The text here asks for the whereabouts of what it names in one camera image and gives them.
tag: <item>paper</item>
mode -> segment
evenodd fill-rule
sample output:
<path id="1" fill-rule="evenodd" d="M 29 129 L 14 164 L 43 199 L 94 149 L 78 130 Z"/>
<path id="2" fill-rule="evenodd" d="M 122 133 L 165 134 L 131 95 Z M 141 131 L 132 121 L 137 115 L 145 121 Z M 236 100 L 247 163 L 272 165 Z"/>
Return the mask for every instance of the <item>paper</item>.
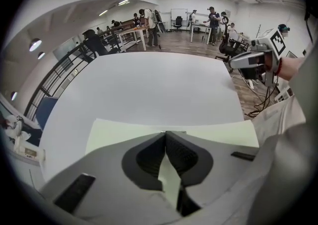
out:
<path id="1" fill-rule="evenodd" d="M 257 136 L 250 120 L 203 126 L 151 126 L 96 119 L 91 128 L 85 154 L 108 145 L 161 131 L 186 131 L 198 138 L 248 147 L 258 147 Z"/>

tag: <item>ceiling light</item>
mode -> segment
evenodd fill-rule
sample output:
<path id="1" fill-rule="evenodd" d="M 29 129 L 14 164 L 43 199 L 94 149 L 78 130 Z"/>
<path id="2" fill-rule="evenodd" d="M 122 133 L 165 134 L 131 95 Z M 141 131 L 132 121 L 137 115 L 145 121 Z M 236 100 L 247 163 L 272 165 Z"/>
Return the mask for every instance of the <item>ceiling light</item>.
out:
<path id="1" fill-rule="evenodd" d="M 124 1 L 122 1 L 122 2 L 120 2 L 120 3 L 118 3 L 118 5 L 120 5 L 120 4 L 122 4 L 122 3 L 124 3 L 124 2 L 127 2 L 128 0 L 124 0 Z"/>
<path id="2" fill-rule="evenodd" d="M 38 38 L 31 40 L 30 45 L 29 45 L 29 51 L 32 52 L 36 50 L 40 45 L 42 41 Z"/>
<path id="3" fill-rule="evenodd" d="M 108 10 L 103 11 L 101 14 L 99 14 L 98 16 L 102 16 L 104 13 L 108 12 Z"/>
<path id="4" fill-rule="evenodd" d="M 44 57 L 45 53 L 44 52 L 40 52 L 38 55 L 38 59 L 41 59 L 42 57 Z"/>
<path id="5" fill-rule="evenodd" d="M 130 3 L 130 1 L 126 1 L 126 2 L 124 2 L 122 4 L 119 4 L 118 6 L 125 5 L 125 4 L 128 4 L 128 3 Z"/>
<path id="6" fill-rule="evenodd" d="M 12 101 L 14 101 L 14 99 L 15 99 L 16 96 L 17 96 L 17 94 L 18 94 L 17 92 L 12 92 L 12 93 L 11 93 L 11 100 L 12 100 Z"/>

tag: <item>wooden desk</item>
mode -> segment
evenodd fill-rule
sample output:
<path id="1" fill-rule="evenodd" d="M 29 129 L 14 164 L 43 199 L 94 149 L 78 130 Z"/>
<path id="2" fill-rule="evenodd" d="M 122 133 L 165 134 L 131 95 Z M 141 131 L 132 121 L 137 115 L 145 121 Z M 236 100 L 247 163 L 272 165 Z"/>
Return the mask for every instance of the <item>wooden desk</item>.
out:
<path id="1" fill-rule="evenodd" d="M 145 44 L 145 39 L 144 39 L 143 30 L 146 30 L 146 32 L 147 32 L 146 27 L 140 27 L 140 28 L 138 28 L 138 29 L 136 29 L 136 30 L 135 30 L 134 28 L 131 28 L 131 29 L 128 29 L 128 30 L 125 30 L 125 31 L 123 31 L 123 32 L 118 33 L 119 40 L 120 40 L 120 42 L 121 42 L 121 44 L 122 44 L 122 50 L 126 52 L 122 35 L 128 34 L 128 33 L 134 33 L 135 41 L 136 41 L 136 44 L 137 44 L 136 32 L 139 32 L 139 34 L 140 34 L 140 39 L 141 39 L 141 41 L 142 41 L 142 43 L 143 43 L 143 46 L 144 46 L 144 50 L 146 51 L 146 44 Z"/>

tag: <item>black pants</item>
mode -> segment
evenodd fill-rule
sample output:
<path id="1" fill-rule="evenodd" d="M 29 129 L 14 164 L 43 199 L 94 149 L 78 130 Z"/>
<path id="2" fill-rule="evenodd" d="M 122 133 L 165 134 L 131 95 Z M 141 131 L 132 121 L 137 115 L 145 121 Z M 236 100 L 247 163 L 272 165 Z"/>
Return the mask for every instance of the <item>black pants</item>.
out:
<path id="1" fill-rule="evenodd" d="M 154 45 L 158 46 L 158 36 L 157 36 L 157 28 L 150 28 L 149 30 L 149 39 L 148 39 L 148 46 L 153 45 L 153 38 L 154 38 Z"/>
<path id="2" fill-rule="evenodd" d="M 209 42 L 215 43 L 217 41 L 217 32 L 217 29 L 212 28 Z"/>

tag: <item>white table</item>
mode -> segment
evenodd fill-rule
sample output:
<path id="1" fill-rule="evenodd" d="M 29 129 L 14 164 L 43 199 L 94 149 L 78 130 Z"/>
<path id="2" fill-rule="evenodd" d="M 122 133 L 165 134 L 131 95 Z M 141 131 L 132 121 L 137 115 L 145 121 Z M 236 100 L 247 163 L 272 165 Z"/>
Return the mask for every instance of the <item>white table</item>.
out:
<path id="1" fill-rule="evenodd" d="M 145 44 L 145 39 L 144 39 L 143 30 L 146 30 L 147 37 L 148 37 L 148 31 L 147 31 L 147 29 L 146 29 L 145 27 L 141 27 L 141 28 L 138 28 L 138 29 L 136 29 L 136 30 L 135 30 L 134 28 L 131 28 L 131 29 L 129 29 L 129 30 L 126 30 L 126 31 L 123 31 L 123 32 L 118 33 L 118 37 L 119 37 L 119 40 L 120 40 L 120 42 L 121 42 L 121 44 L 122 44 L 122 49 L 123 49 L 123 51 L 126 52 L 127 50 L 126 50 L 126 48 L 125 48 L 122 35 L 128 34 L 128 33 L 133 33 L 133 34 L 134 34 L 134 37 L 135 37 L 136 44 L 137 44 L 138 42 L 137 42 L 136 32 L 139 32 L 141 42 L 143 43 L 144 50 L 146 51 L 146 44 Z"/>
<path id="2" fill-rule="evenodd" d="M 208 41 L 207 41 L 207 45 L 209 44 L 209 40 L 210 40 L 210 36 L 211 36 L 211 30 L 212 28 L 206 25 L 200 25 L 200 24 L 191 24 L 191 42 L 192 42 L 192 38 L 193 38 L 193 28 L 194 27 L 199 27 L 199 28 L 205 28 L 205 32 L 204 32 L 204 37 L 206 36 L 207 30 L 209 30 L 209 36 L 208 36 Z"/>
<path id="3" fill-rule="evenodd" d="M 244 120 L 222 61 L 162 52 L 97 57 L 68 85 L 46 123 L 40 142 L 46 181 L 84 156 L 96 118 L 164 126 Z"/>

